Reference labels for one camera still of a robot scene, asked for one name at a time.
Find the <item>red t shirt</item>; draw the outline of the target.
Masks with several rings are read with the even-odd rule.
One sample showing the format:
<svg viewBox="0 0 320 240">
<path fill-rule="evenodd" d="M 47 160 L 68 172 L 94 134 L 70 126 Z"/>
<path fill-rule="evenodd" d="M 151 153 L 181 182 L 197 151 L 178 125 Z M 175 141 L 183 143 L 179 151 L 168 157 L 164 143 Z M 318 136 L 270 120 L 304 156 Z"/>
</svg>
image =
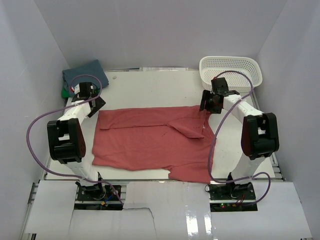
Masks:
<svg viewBox="0 0 320 240">
<path fill-rule="evenodd" d="M 168 170 L 168 178 L 208 184 L 211 113 L 198 105 L 101 110 L 92 164 L 127 171 Z"/>
</svg>

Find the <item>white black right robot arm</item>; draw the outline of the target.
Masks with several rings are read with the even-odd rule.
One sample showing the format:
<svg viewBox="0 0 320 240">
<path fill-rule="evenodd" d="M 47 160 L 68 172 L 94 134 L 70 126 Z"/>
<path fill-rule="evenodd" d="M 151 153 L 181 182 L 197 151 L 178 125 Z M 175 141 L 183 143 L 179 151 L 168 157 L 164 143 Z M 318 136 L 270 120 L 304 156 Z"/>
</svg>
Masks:
<svg viewBox="0 0 320 240">
<path fill-rule="evenodd" d="M 242 123 L 242 155 L 235 169 L 229 173 L 225 187 L 226 195 L 236 200 L 250 184 L 260 164 L 280 147 L 277 117 L 274 113 L 264 113 L 247 103 L 237 91 L 230 90 L 224 77 L 211 80 L 211 90 L 204 90 L 200 111 L 220 114 L 226 110 Z"/>
</svg>

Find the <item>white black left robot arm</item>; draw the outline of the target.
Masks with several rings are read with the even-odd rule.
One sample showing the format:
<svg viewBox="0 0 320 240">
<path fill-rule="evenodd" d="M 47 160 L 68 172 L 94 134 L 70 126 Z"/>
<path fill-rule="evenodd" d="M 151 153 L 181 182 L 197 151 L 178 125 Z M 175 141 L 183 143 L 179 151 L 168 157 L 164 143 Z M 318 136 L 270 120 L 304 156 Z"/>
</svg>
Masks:
<svg viewBox="0 0 320 240">
<path fill-rule="evenodd" d="M 81 82 L 73 91 L 74 97 L 69 108 L 60 118 L 47 123 L 50 157 L 67 166 L 79 179 L 97 181 L 99 173 L 83 161 L 87 148 L 81 124 L 106 102 L 98 96 L 98 88 L 91 82 Z"/>
</svg>

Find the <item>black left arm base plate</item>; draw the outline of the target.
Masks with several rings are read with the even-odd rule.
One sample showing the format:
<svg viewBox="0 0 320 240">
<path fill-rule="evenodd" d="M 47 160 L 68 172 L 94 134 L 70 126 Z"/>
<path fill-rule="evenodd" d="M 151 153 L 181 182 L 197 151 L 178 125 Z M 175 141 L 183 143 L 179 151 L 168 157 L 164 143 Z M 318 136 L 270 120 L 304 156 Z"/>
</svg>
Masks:
<svg viewBox="0 0 320 240">
<path fill-rule="evenodd" d="M 102 190 L 84 190 L 78 187 L 75 197 L 74 209 L 86 211 L 121 211 L 123 205 L 119 202 L 121 196 L 121 185 L 114 185 L 115 191 L 109 186 L 104 185 Z"/>
</svg>

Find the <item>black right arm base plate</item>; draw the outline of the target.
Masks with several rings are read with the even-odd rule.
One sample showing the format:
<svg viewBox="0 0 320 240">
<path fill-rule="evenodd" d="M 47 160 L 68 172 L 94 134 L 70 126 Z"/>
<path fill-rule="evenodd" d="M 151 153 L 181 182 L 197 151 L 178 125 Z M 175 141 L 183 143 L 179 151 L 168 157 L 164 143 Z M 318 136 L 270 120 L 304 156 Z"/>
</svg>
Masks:
<svg viewBox="0 0 320 240">
<path fill-rule="evenodd" d="M 209 194 L 212 213 L 258 211 L 252 184 L 249 184 L 247 189 L 236 189 L 232 193 L 225 184 L 207 184 L 204 191 Z"/>
</svg>

